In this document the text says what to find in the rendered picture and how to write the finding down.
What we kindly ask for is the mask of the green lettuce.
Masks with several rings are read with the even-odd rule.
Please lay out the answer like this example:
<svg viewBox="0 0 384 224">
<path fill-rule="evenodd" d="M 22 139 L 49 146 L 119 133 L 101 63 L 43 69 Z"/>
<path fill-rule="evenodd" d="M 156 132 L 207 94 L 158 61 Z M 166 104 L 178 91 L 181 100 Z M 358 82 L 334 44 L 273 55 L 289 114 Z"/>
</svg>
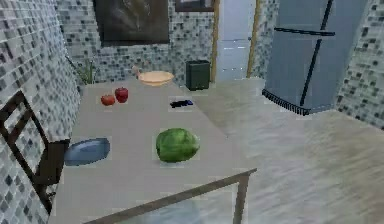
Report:
<svg viewBox="0 0 384 224">
<path fill-rule="evenodd" d="M 190 131 L 170 128 L 158 134 L 155 148 L 162 162 L 177 163 L 191 159 L 200 149 L 200 144 Z"/>
</svg>

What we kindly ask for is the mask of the dark green bin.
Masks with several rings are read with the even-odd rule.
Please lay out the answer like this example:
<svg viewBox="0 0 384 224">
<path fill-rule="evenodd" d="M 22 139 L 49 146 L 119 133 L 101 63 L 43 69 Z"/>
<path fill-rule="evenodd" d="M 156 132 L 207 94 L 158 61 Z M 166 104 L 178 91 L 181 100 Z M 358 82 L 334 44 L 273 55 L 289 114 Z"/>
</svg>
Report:
<svg viewBox="0 0 384 224">
<path fill-rule="evenodd" d="M 186 86 L 189 90 L 203 90 L 209 88 L 210 62 L 195 60 L 186 62 Z"/>
</svg>

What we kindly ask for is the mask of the tan bowl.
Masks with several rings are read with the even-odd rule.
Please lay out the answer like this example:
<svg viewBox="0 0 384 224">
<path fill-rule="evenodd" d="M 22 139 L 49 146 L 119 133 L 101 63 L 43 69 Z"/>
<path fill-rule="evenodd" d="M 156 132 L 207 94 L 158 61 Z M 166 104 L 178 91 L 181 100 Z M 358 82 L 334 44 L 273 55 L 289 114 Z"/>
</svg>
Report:
<svg viewBox="0 0 384 224">
<path fill-rule="evenodd" d="M 149 86 L 161 86 L 170 82 L 174 75 L 166 71 L 144 72 L 138 75 L 138 80 Z"/>
</svg>

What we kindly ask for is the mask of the grey dining table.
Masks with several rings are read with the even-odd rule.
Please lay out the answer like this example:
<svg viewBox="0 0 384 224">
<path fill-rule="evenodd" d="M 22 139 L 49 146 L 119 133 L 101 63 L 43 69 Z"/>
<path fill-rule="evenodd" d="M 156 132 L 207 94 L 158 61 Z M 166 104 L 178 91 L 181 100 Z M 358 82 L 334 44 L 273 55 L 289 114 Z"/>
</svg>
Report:
<svg viewBox="0 0 384 224">
<path fill-rule="evenodd" d="M 129 98 L 111 107 L 100 98 L 116 84 L 84 88 L 71 140 L 105 137 L 110 152 L 96 163 L 63 169 L 48 224 L 116 224 L 231 184 L 238 186 L 233 224 L 241 224 L 255 165 L 197 106 L 171 108 L 186 96 L 177 85 L 150 87 L 136 79 L 122 85 Z M 159 160 L 156 137 L 169 128 L 198 138 L 193 158 L 178 164 Z"/>
</svg>

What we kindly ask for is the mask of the red apple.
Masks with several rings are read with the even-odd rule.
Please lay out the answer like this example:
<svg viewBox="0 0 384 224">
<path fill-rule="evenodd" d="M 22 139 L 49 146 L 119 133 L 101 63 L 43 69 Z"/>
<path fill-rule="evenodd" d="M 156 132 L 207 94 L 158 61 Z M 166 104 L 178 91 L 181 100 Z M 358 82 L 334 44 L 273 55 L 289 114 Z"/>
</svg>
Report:
<svg viewBox="0 0 384 224">
<path fill-rule="evenodd" d="M 124 87 L 115 90 L 115 97 L 119 103 L 125 103 L 128 100 L 128 89 Z"/>
</svg>

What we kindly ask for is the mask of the pale room door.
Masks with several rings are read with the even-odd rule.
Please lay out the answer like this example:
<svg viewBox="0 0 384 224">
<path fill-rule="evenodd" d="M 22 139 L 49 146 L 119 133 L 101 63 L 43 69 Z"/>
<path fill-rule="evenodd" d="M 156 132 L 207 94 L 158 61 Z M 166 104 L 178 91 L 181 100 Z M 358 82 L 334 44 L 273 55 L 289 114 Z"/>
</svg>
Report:
<svg viewBox="0 0 384 224">
<path fill-rule="evenodd" d="M 216 82 L 246 77 L 256 0 L 220 0 Z"/>
</svg>

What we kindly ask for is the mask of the small dark framed picture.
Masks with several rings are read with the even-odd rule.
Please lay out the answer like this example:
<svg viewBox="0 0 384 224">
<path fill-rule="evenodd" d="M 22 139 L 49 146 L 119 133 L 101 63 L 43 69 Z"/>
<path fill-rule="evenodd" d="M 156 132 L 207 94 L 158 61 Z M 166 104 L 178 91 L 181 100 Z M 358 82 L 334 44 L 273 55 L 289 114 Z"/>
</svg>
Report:
<svg viewBox="0 0 384 224">
<path fill-rule="evenodd" d="M 176 0 L 176 12 L 213 12 L 215 0 Z"/>
</svg>

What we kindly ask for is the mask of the blue plate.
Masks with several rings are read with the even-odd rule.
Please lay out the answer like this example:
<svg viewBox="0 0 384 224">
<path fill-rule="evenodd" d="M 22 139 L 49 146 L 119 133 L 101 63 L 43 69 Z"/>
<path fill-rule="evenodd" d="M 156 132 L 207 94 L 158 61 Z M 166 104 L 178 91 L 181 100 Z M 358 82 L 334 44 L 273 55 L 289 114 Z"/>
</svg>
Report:
<svg viewBox="0 0 384 224">
<path fill-rule="evenodd" d="M 66 166 L 87 165 L 105 159 L 110 152 L 107 138 L 87 139 L 72 144 L 64 155 Z"/>
</svg>

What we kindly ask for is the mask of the green house plant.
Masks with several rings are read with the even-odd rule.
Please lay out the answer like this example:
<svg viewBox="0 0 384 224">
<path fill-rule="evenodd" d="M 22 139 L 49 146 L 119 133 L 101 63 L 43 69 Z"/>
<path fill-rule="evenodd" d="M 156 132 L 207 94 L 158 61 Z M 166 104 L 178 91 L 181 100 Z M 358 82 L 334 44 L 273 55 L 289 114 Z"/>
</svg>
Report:
<svg viewBox="0 0 384 224">
<path fill-rule="evenodd" d="M 78 62 L 75 64 L 69 57 L 66 57 L 66 59 L 84 85 L 94 83 L 96 67 L 92 60 L 86 59 L 83 63 Z"/>
</svg>

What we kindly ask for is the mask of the grey fridge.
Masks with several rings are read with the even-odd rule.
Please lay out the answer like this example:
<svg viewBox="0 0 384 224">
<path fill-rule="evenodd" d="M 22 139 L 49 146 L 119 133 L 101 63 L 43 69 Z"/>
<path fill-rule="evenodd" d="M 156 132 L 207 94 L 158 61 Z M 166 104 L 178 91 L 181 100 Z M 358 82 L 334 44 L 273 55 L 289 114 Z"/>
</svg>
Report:
<svg viewBox="0 0 384 224">
<path fill-rule="evenodd" d="M 368 0 L 280 0 L 275 27 L 335 36 L 273 32 L 262 94 L 300 115 L 331 109 Z"/>
</svg>

